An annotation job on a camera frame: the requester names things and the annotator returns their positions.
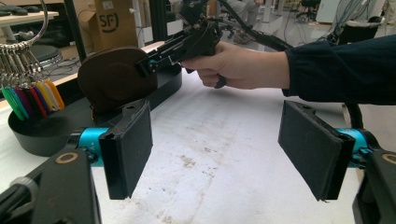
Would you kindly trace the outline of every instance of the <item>chair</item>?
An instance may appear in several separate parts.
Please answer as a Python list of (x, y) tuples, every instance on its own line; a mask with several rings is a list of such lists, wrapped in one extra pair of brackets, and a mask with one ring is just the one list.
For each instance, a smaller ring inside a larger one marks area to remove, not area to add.
[(53, 46), (33, 45), (30, 50), (43, 68), (49, 68), (63, 59), (61, 51)]
[(362, 40), (372, 39), (378, 30), (378, 27), (383, 23), (380, 17), (372, 17), (367, 22), (365, 21), (347, 21), (342, 26), (342, 32), (339, 35), (337, 45), (344, 45), (354, 43)]
[(301, 6), (305, 7), (307, 11), (297, 14), (296, 18), (305, 16), (309, 21), (316, 21), (316, 17), (317, 17), (316, 9), (320, 4), (320, 0), (302, 0), (300, 4)]

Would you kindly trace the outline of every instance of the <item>black cable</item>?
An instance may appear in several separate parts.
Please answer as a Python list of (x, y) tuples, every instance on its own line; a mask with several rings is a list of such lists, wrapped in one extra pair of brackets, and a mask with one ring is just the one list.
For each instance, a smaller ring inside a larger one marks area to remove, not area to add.
[(356, 20), (357, 18), (359, 18), (361, 15), (363, 15), (364, 11), (366, 11), (366, 20), (368, 20), (369, 18), (369, 5), (370, 5), (370, 0), (367, 0), (367, 3), (365, 4), (364, 8), (361, 9), (361, 12), (358, 13), (358, 15), (356, 17), (354, 17), (352, 20)]
[(290, 17), (291, 17), (291, 12), (292, 12), (292, 10), (293, 10), (293, 5), (291, 5), (290, 12), (289, 12), (289, 16), (288, 16), (288, 19), (286, 20), (286, 24), (285, 24), (285, 29), (283, 30), (283, 39), (284, 39), (286, 42), (288, 42), (288, 40), (287, 40), (287, 38), (286, 38), (286, 30), (287, 30), (287, 28), (288, 28), (289, 19), (290, 19)]
[[(74, 68), (75, 66), (78, 66), (78, 64), (80, 63), (80, 61), (79, 61), (78, 59), (76, 59), (75, 61), (73, 61), (73, 60), (68, 60), (68, 61), (63, 61), (63, 63), (64, 63), (64, 62), (72, 62), (72, 63), (66, 64), (66, 65), (62, 65), (62, 63), (58, 63), (58, 64), (56, 64), (56, 67), (55, 67), (55, 68), (53, 68), (53, 69), (48, 69), (48, 70), (44, 70), (44, 71), (43, 71), (43, 74), (46, 75), (45, 78), (48, 78), (48, 77), (55, 77), (55, 76), (69, 76), (69, 75), (75, 74), (75, 73), (67, 73), (67, 72), (73, 71), (73, 68)], [(58, 74), (53, 74), (54, 72), (60, 71), (60, 70), (61, 70), (62, 72), (60, 72), (60, 73), (58, 73)]]
[(0, 223), (8, 218), (8, 214), (17, 208), (29, 195), (29, 190), (23, 186), (11, 186), (0, 195)]
[(296, 27), (297, 27), (298, 35), (300, 36), (300, 39), (301, 39), (301, 42), (300, 42), (298, 45), (306, 44), (306, 43), (307, 43), (307, 41), (306, 41), (306, 33), (304, 32), (303, 26), (302, 26), (301, 23), (298, 21), (298, 19), (296, 19), (296, 20), (294, 21), (294, 24), (295, 24)]
[(142, 31), (143, 31), (144, 27), (143, 26), (136, 26), (136, 28), (140, 28), (139, 32), (137, 33), (137, 41), (139, 41), (139, 37), (142, 34)]
[(361, 109), (358, 104), (346, 103), (346, 109), (349, 113), (350, 125), (354, 129), (363, 129), (363, 118)]
[(350, 21), (351, 20), (351, 16), (355, 13), (355, 9), (357, 8), (357, 6), (360, 4), (360, 1), (355, 1), (353, 0), (350, 4), (350, 8), (345, 10), (345, 13), (347, 13), (349, 11), (349, 14), (347, 14), (347, 16), (344, 18), (344, 20), (342, 21), (342, 23), (346, 22), (346, 21)]
[[(341, 30), (342, 29), (341, 24), (344, 23), (344, 18), (346, 17), (347, 12), (351, 8), (353, 2), (354, 2), (354, 0), (348, 2), (348, 4), (346, 5), (346, 8), (344, 9), (344, 11), (343, 11), (343, 13), (341, 15), (341, 18), (338, 18), (338, 14), (335, 13), (335, 22), (330, 27), (329, 34), (321, 36), (320, 38), (318, 38), (318, 40), (326, 38), (328, 41), (330, 41), (330, 42), (332, 42), (334, 44), (336, 44), (338, 42), (338, 36), (341, 33), (341, 31), (342, 31)], [(341, 3), (342, 3), (342, 1), (340, 1), (338, 3), (336, 12), (338, 12)]]
[(204, 36), (205, 36), (205, 34), (206, 34), (206, 32), (207, 32), (208, 30), (209, 30), (209, 23), (207, 24), (204, 33), (199, 37), (199, 39), (197, 39), (197, 41), (195, 41), (195, 43), (193, 43), (193, 44), (191, 45), (191, 49), (194, 49), (195, 46), (200, 42), (200, 40), (204, 38)]
[(252, 26), (247, 25), (240, 17), (239, 15), (233, 10), (233, 8), (227, 3), (225, 0), (218, 0), (233, 16), (233, 18), (239, 23), (239, 25), (242, 27), (242, 29), (246, 32), (251, 30)]

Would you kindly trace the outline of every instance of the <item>metal ring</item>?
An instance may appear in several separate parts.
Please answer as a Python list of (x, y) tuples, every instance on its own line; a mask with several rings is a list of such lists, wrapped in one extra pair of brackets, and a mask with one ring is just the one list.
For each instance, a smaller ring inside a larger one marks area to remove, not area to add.
[(43, 34), (46, 32), (48, 23), (49, 23), (49, 13), (47, 10), (47, 6), (44, 3), (44, 0), (40, 0), (41, 6), (43, 7), (43, 12), (44, 12), (44, 20), (43, 20), (43, 26), (41, 27), (41, 30), (38, 32), (38, 34), (33, 37), (32, 39), (28, 40), (28, 44), (32, 46)]
[(67, 153), (60, 155), (58, 158), (56, 158), (55, 161), (58, 164), (65, 164), (65, 163), (69, 163), (70, 161), (74, 161), (77, 157), (78, 157), (78, 154), (76, 152), (67, 152)]
[(382, 158), (390, 163), (393, 163), (396, 165), (396, 155), (393, 154), (384, 154), (382, 155)]

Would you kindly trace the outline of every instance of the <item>wire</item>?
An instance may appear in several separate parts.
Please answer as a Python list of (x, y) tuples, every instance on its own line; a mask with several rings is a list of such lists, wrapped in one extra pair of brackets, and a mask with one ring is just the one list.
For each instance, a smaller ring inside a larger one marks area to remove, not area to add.
[(136, 26), (135, 28), (140, 28), (139, 32), (137, 33), (137, 39), (139, 39), (140, 35), (143, 34), (142, 32), (143, 32), (144, 27), (142, 27), (142, 26)]
[[(79, 16), (80, 16), (81, 13), (83, 13), (83, 12), (95, 12), (95, 11), (92, 11), (92, 10), (81, 10), (81, 11), (78, 13), (78, 15), (77, 15), (78, 21), (79, 21)], [(90, 53), (92, 53), (92, 51), (93, 51), (93, 49), (94, 49), (92, 34), (90, 33), (90, 31), (88, 31), (87, 29), (85, 29), (84, 27), (82, 27), (81, 23), (78, 23), (78, 26), (81, 28), (81, 30), (83, 30), (83, 31), (90, 37), (91, 44), (85, 46), (85, 47), (91, 47), (91, 48), (88, 50), (88, 52), (87, 52), (87, 54), (90, 54)]]
[(332, 26), (329, 28), (328, 34), (321, 36), (320, 38), (318, 38), (317, 41), (323, 40), (323, 39), (329, 40), (329, 36), (331, 35), (332, 40), (330, 40), (330, 41), (337, 42), (336, 38), (338, 38), (337, 36), (339, 36), (339, 34), (342, 32), (342, 24), (345, 22), (345, 18), (348, 18), (350, 16), (350, 13), (349, 13), (349, 15), (347, 15), (347, 12), (352, 7), (354, 0), (351, 0), (350, 2), (347, 3), (346, 8), (344, 9), (341, 17), (339, 18), (338, 10), (339, 10), (342, 2), (343, 1), (340, 1), (337, 5), (337, 10), (335, 13), (335, 22), (333, 22)]
[(341, 23), (344, 23), (345, 21), (349, 20), (350, 16), (354, 13), (354, 9), (356, 8), (356, 3), (359, 3), (358, 1), (352, 0), (344, 10), (344, 17), (340, 20)]
[(56, 77), (56, 76), (70, 76), (75, 74), (78, 71), (79, 67), (80, 67), (79, 58), (70, 59), (56, 64), (55, 68), (44, 70), (43, 75), (46, 76), (45, 78)]
[(358, 15), (354, 18), (352, 18), (352, 20), (356, 20), (358, 19), (361, 15), (363, 15), (364, 11), (366, 11), (366, 19), (368, 20), (368, 16), (369, 16), (369, 5), (370, 5), (370, 0), (367, 0), (366, 4), (364, 5), (364, 7), (361, 9), (361, 12), (358, 13)]
[(286, 24), (285, 24), (285, 29), (283, 30), (283, 39), (286, 41), (286, 42), (288, 42), (288, 40), (287, 40), (287, 38), (286, 38), (286, 30), (287, 30), (287, 28), (288, 28), (288, 24), (289, 24), (289, 20), (290, 20), (290, 17), (291, 17), (291, 12), (292, 12), (292, 10), (293, 10), (293, 5), (291, 5), (291, 8), (290, 8), (290, 12), (289, 12), (289, 16), (288, 16), (288, 19), (286, 20)]
[(225, 0), (218, 0), (218, 2), (220, 2), (230, 12), (230, 14), (239, 23), (244, 31), (251, 29), (252, 26), (247, 25)]
[(384, 25), (384, 35), (387, 35), (387, 25)]
[(197, 39), (197, 41), (195, 41), (195, 43), (193, 43), (193, 44), (191, 45), (190, 49), (194, 49), (195, 46), (201, 41), (201, 39), (204, 38), (206, 32), (209, 30), (209, 23), (207, 22), (206, 24), (207, 24), (207, 26), (206, 26), (206, 28), (205, 28), (204, 33), (199, 37), (199, 39)]
[[(30, 172), (27, 177), (33, 179), (36, 183), (39, 182), (43, 171), (43, 163)], [(26, 197), (29, 196), (29, 191), (26, 187), (13, 185), (6, 191), (0, 193), (0, 223), (3, 223), (8, 218), (9, 213), (21, 206), (21, 203), (26, 202)]]
[(297, 21), (295, 21), (294, 22), (294, 24), (296, 25), (296, 27), (297, 27), (297, 31), (298, 31), (298, 35), (299, 35), (299, 37), (300, 37), (300, 39), (301, 39), (301, 42), (300, 43), (298, 43), (297, 45), (303, 45), (303, 44), (306, 44), (306, 35), (305, 35), (305, 32), (303, 31), (303, 33), (304, 33), (304, 36), (305, 36), (305, 39), (302, 37), (302, 35), (301, 35), (301, 29), (302, 29), (302, 25), (301, 25), (301, 23), (300, 22), (297, 22)]

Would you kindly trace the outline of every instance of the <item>finger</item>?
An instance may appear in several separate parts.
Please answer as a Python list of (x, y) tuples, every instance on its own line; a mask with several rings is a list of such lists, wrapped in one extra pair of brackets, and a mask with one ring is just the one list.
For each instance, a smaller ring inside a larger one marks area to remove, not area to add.
[(201, 77), (214, 76), (215, 74), (218, 73), (212, 69), (202, 69), (202, 70), (198, 70), (197, 72), (198, 72), (198, 75)]
[(193, 59), (188, 59), (184, 62), (181, 63), (183, 67), (192, 69), (192, 70), (202, 70), (202, 69), (207, 69), (210, 68), (207, 64), (207, 62), (210, 62), (209, 58), (210, 56), (198, 56)]
[(242, 89), (242, 90), (253, 90), (254, 88), (251, 86), (251, 83), (246, 81), (245, 79), (229, 79), (227, 78), (226, 86)]
[(206, 87), (215, 87), (216, 86), (216, 82), (202, 82), (202, 84), (204, 85), (204, 86), (206, 86)]
[(214, 76), (199, 76), (199, 78), (203, 81), (203, 82), (213, 82), (213, 83), (217, 83), (219, 81), (219, 77), (217, 75)]

